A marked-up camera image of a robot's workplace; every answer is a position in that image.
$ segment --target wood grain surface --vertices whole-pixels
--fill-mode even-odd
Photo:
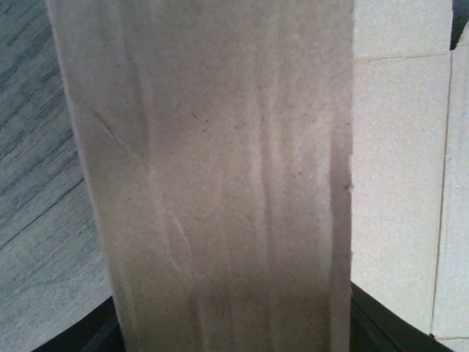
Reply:
[[[110,295],[45,3],[0,1],[0,351]]]

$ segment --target black object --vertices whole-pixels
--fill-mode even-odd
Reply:
[[[34,352],[125,352],[112,298]],[[350,352],[451,352],[352,283]]]
[[[454,50],[469,21],[469,2],[467,0],[453,0],[453,23],[451,26],[451,44],[449,50]]]

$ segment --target gray wood surface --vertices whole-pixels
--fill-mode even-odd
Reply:
[[[0,1],[0,351],[110,295],[44,1]]]

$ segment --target cardboard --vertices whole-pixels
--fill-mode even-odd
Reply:
[[[456,49],[451,52],[441,238],[432,324],[435,336],[443,338],[469,337],[468,35],[469,26],[466,26]]]
[[[128,351],[347,351],[352,1],[48,1]]]
[[[352,281],[431,332],[452,0],[356,0]]]

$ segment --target beige cardboard box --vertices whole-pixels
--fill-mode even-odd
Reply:
[[[469,339],[468,39],[466,29],[458,47],[451,52],[445,182],[432,330],[439,337]],[[468,351],[467,348],[455,350]]]
[[[48,2],[129,351],[346,351],[352,1]]]
[[[355,1],[352,281],[431,332],[451,0]]]

